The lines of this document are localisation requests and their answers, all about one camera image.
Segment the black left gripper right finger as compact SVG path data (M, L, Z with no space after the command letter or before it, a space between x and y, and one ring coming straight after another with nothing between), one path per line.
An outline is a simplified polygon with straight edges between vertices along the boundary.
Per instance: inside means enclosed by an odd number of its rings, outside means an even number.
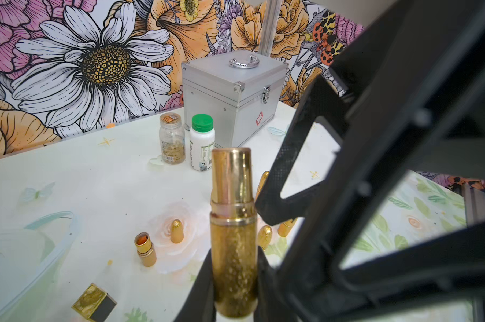
M281 300L275 283L275 270L258 247L258 305L256 321L291 320L291 312Z

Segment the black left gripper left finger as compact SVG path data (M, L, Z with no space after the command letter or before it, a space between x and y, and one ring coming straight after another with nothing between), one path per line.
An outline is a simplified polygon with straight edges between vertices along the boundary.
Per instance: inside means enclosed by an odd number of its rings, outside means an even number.
M189 321L216 321L211 251L207 253L193 287L174 319L174 322Z

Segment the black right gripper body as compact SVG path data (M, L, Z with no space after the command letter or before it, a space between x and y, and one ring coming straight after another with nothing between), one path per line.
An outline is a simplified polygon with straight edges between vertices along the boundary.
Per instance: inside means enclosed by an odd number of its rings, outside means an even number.
M311 126L340 145L327 177L276 199L304 219L276 272L277 321L352 321L485 299L485 222L349 269L340 263L408 170L485 179L485 1L396 1L318 77L276 158L281 191Z

